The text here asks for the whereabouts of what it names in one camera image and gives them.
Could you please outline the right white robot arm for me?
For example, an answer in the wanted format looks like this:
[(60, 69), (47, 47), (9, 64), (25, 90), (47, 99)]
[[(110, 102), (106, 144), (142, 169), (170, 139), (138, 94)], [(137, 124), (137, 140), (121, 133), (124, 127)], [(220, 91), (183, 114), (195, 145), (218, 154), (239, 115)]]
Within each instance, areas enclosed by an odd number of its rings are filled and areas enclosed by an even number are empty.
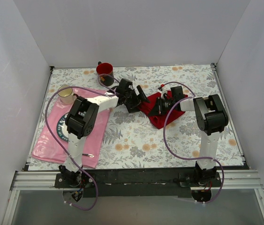
[(216, 152), (221, 133), (228, 125), (228, 115), (219, 95), (207, 97), (185, 97), (181, 86), (171, 88), (171, 96), (168, 96), (164, 86), (159, 87), (161, 96), (156, 99), (149, 116), (165, 115), (165, 124), (170, 113), (177, 111), (194, 111), (197, 126), (201, 133), (201, 147), (199, 156), (195, 157), (195, 168), (192, 174), (186, 175), (181, 182), (196, 183), (204, 186), (216, 178)]

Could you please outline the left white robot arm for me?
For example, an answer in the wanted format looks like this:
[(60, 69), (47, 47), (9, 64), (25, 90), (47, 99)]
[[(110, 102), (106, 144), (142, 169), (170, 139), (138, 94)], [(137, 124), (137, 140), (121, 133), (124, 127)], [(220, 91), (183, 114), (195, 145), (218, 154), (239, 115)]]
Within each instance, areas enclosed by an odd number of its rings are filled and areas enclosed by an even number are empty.
[(67, 117), (65, 125), (68, 132), (68, 157), (64, 165), (59, 166), (62, 178), (70, 187), (81, 184), (79, 168), (83, 166), (82, 155), (86, 137), (93, 131), (97, 115), (109, 108), (125, 105), (129, 113), (138, 112), (143, 102), (150, 103), (141, 86), (133, 88), (133, 83), (121, 79), (117, 86), (109, 89), (105, 94), (96, 97), (84, 98), (77, 96)]

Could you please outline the red cloth napkin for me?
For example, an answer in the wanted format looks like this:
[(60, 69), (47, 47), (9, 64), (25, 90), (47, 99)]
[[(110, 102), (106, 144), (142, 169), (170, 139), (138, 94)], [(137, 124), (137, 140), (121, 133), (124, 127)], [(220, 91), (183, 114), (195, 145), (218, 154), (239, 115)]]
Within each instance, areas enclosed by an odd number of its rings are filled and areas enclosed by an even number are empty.
[[(140, 111), (142, 111), (150, 120), (151, 124), (156, 127), (157, 129), (162, 129), (164, 127), (164, 123), (165, 123), (165, 119), (166, 116), (169, 112), (169, 110), (171, 108), (169, 108), (168, 110), (166, 110), (166, 113), (164, 115), (155, 115), (155, 116), (150, 116), (149, 113), (152, 111), (153, 107), (155, 106), (155, 103), (157, 101), (157, 97), (161, 97), (161, 94), (159, 92), (152, 94), (150, 96), (148, 96), (148, 99), (150, 101), (150, 103), (146, 103), (146, 102), (142, 102), (139, 106), (138, 109)], [(174, 120), (176, 120), (177, 118), (179, 118), (180, 116), (182, 116), (185, 112), (182, 111), (178, 111), (176, 109), (174, 109), (168, 120), (167, 120), (167, 124), (173, 122)]]

